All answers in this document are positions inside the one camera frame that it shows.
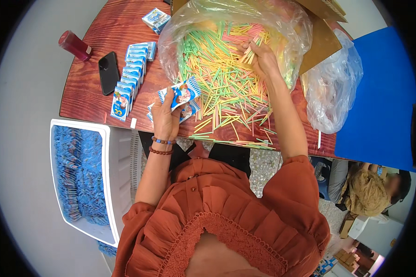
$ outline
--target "woman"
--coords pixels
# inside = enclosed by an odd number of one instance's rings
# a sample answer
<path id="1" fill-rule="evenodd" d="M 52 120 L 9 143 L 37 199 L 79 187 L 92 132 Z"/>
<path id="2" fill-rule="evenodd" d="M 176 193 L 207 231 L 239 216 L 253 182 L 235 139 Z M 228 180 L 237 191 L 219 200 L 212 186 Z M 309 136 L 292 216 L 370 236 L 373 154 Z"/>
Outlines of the woman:
<path id="1" fill-rule="evenodd" d="M 316 269 L 330 230 L 318 210 L 305 131 L 273 52 L 254 42 L 238 49 L 250 44 L 274 110 L 282 168 L 258 199 L 246 155 L 237 154 L 244 148 L 223 145 L 223 155 L 216 151 L 173 169 L 173 156 L 183 150 L 174 146 L 173 155 L 163 155 L 172 145 L 151 142 L 135 203 L 123 217 L 113 276 L 298 277 Z M 162 106 L 153 106 L 154 140 L 177 136 L 180 110 L 171 112 L 171 102 L 168 93 Z"/>
<path id="2" fill-rule="evenodd" d="M 410 191 L 410 172 L 397 170 L 387 174 L 387 169 L 363 163 L 354 172 L 348 171 L 348 160 L 334 159 L 331 164 L 328 196 L 341 210 L 376 216 L 390 204 L 402 201 Z"/>

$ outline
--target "ruffled blouse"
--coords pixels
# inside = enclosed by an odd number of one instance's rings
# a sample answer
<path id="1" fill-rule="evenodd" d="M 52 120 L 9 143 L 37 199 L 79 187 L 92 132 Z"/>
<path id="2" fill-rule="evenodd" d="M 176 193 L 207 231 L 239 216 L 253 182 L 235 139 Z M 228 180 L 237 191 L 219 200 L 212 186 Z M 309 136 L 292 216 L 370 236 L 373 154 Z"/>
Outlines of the ruffled blouse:
<path id="1" fill-rule="evenodd" d="M 318 195 L 306 156 L 286 160 L 261 199 L 244 172 L 189 160 L 170 175 L 157 207 L 137 202 L 123 216 L 113 276 L 185 276 L 205 230 L 263 273 L 309 276 L 330 239 Z"/>

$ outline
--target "lace trim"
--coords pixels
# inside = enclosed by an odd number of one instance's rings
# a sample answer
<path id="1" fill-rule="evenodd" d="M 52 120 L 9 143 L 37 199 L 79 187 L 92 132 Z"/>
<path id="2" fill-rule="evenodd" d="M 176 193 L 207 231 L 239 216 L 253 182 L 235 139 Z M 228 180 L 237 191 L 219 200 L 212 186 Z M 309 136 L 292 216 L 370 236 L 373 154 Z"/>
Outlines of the lace trim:
<path id="1" fill-rule="evenodd" d="M 168 250 L 162 262 L 158 276 L 184 276 L 189 259 L 194 254 L 196 243 L 204 228 L 215 234 L 219 241 L 245 257 L 251 266 L 262 272 L 277 276 L 283 275 L 288 262 L 279 255 L 270 245 L 242 228 L 232 219 L 211 212 L 196 213 L 183 227 L 181 233 Z"/>

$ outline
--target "clear plastic bag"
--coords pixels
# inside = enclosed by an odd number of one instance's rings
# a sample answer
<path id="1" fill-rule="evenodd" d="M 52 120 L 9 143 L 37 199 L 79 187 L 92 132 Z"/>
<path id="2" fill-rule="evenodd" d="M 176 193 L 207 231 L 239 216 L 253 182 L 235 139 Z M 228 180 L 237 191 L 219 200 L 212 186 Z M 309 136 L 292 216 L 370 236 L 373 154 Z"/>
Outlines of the clear plastic bag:
<path id="1" fill-rule="evenodd" d="M 189 32 L 216 28 L 221 21 L 258 23 L 270 33 L 269 46 L 276 54 L 288 88 L 293 90 L 303 54 L 311 47 L 312 25 L 299 4 L 291 0 L 281 2 L 288 8 L 276 13 L 270 10 L 272 4 L 267 0 L 260 3 L 252 0 L 190 0 L 172 16 L 159 37 L 159 60 L 167 77 L 173 82 L 177 80 L 181 56 L 179 43 Z"/>
<path id="2" fill-rule="evenodd" d="M 362 61 L 353 42 L 341 30 L 335 29 L 334 34 L 342 49 L 301 76 L 308 102 L 308 121 L 314 129 L 325 134 L 342 129 L 355 102 L 356 88 L 364 75 Z"/>

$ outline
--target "colorful straw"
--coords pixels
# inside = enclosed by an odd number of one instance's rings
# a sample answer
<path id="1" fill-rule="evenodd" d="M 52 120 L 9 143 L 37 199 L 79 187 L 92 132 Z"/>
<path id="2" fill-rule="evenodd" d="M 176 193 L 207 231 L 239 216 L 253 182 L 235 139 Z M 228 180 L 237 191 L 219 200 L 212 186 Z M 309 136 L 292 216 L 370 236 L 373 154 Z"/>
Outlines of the colorful straw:
<path id="1" fill-rule="evenodd" d="M 236 45 L 252 39 L 257 45 L 268 43 L 270 35 L 265 28 L 256 23 L 235 24 L 220 22 L 217 30 L 193 30 L 179 45 L 180 80 L 195 76 L 202 90 L 197 99 L 200 111 L 195 114 L 194 135 L 190 138 L 220 143 L 232 143 L 251 148 L 275 149 L 270 135 L 269 117 L 272 108 L 268 101 L 265 83 L 254 73 L 251 62 L 255 56 L 250 47 L 243 56 L 238 54 Z M 262 125 L 268 122 L 268 128 Z M 240 141 L 234 123 L 243 124 L 255 136 L 256 130 L 262 130 L 268 141 Z M 237 141 L 216 141 L 209 138 L 217 129 L 231 125 Z"/>

